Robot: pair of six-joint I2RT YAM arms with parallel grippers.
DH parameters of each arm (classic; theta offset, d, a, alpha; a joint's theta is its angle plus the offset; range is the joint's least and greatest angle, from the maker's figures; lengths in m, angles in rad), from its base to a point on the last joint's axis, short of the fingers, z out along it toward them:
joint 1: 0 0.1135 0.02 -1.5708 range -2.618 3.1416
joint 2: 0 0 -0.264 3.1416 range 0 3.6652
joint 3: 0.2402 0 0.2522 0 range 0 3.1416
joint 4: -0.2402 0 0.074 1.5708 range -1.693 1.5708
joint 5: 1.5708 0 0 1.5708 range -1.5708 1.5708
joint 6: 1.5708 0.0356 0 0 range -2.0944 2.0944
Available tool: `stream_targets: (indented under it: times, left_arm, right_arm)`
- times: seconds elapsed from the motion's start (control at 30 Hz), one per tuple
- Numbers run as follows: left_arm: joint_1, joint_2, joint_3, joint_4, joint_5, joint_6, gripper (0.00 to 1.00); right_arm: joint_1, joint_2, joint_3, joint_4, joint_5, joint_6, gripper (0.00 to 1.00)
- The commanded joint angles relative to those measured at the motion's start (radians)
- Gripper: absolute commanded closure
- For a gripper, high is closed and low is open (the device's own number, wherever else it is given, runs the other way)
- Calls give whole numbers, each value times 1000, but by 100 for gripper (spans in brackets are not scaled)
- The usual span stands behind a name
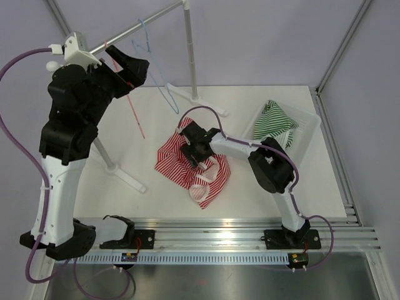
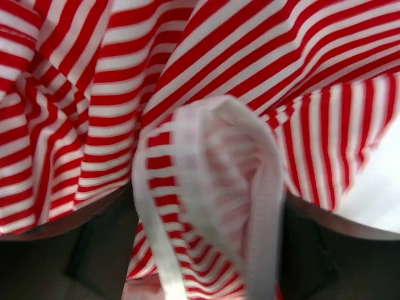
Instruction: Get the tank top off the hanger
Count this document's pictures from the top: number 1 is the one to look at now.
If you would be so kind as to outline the blue wire hanger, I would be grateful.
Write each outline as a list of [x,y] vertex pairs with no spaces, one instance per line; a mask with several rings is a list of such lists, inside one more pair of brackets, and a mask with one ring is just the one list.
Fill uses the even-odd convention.
[[151,60],[151,67],[154,68],[157,71],[157,76],[155,76],[151,70],[149,70],[147,73],[150,76],[152,82],[154,85],[157,87],[157,90],[159,91],[160,95],[162,98],[165,100],[167,105],[172,109],[172,111],[175,114],[179,114],[179,106],[172,95],[171,90],[168,88],[168,82],[166,81],[166,77],[163,74],[163,69],[161,65],[159,64],[157,58],[155,57],[155,54],[153,53],[153,50],[151,49],[151,44],[150,44],[150,39],[149,39],[149,33],[148,29],[146,26],[146,23],[144,22],[143,19],[138,19],[137,20],[141,27],[144,30],[144,35],[146,38],[146,45],[143,46],[142,44],[139,44],[137,41],[134,39],[131,40],[131,44],[134,48],[134,51],[136,54],[139,54],[140,56],[145,55],[147,58]]

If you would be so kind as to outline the green striped tank top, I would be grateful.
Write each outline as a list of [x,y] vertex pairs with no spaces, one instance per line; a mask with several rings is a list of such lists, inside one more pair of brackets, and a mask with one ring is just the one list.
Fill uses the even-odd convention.
[[294,132],[298,126],[298,123],[290,118],[276,101],[269,100],[254,123],[253,139],[274,138],[284,150],[287,150],[294,142]]

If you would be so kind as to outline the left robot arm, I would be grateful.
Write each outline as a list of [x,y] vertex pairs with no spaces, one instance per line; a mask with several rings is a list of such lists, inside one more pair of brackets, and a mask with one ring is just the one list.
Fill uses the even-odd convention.
[[149,62],[131,57],[115,46],[106,53],[121,67],[113,71],[103,60],[59,67],[47,90],[52,99],[48,122],[41,131],[39,152],[45,179],[39,220],[19,238],[30,249],[44,249],[57,261],[85,255],[95,244],[103,249],[138,245],[134,223],[118,216],[108,236],[74,218],[79,180],[98,136],[98,124],[113,99],[142,86]]

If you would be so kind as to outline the red striped tank top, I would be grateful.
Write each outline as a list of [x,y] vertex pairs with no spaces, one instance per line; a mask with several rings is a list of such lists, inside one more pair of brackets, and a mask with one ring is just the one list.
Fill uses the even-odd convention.
[[177,131],[157,150],[155,170],[188,191],[190,198],[206,209],[225,188],[231,168],[226,156],[213,154],[193,167],[181,151],[184,136]]

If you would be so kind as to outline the pink wire hanger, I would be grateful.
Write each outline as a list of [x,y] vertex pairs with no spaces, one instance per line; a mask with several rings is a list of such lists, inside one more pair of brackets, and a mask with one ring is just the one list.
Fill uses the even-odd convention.
[[[106,48],[112,47],[114,50],[117,49],[116,46],[109,46],[108,43],[107,43],[106,41],[104,42],[104,45],[105,45]],[[111,56],[112,63],[113,63],[113,65],[114,65],[115,71],[116,71],[117,73],[119,73],[120,71],[123,71],[123,69],[120,69],[121,66],[119,65],[119,63],[115,60],[115,56],[111,55],[110,53],[108,53],[108,54]],[[129,80],[125,79],[125,81],[127,82],[127,84],[128,84],[132,89],[134,89],[134,86],[132,85],[132,83],[131,83]],[[142,136],[143,139],[145,139],[146,137],[145,137],[143,128],[142,128],[142,126],[141,126],[141,124],[140,124],[138,115],[136,114],[136,110],[135,110],[135,108],[134,108],[133,102],[131,101],[131,98],[130,98],[129,93],[126,94],[126,98],[127,98],[127,101],[128,101],[128,103],[129,103],[129,105],[130,105],[130,107],[131,107],[133,116],[134,116],[135,121],[136,121],[136,124],[137,124],[137,126],[138,126],[138,128],[139,128],[139,131],[140,131],[140,133],[141,133],[141,136]]]

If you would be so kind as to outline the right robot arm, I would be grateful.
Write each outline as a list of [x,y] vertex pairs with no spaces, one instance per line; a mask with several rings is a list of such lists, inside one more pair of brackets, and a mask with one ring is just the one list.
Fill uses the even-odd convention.
[[194,167],[218,154],[249,163],[257,183],[272,194],[281,214],[281,227],[266,229],[261,237],[268,250],[321,249],[318,231],[311,229],[309,220],[292,200],[298,169],[275,139],[234,139],[217,128],[206,131],[194,121],[178,129],[178,133],[184,137],[181,152]]

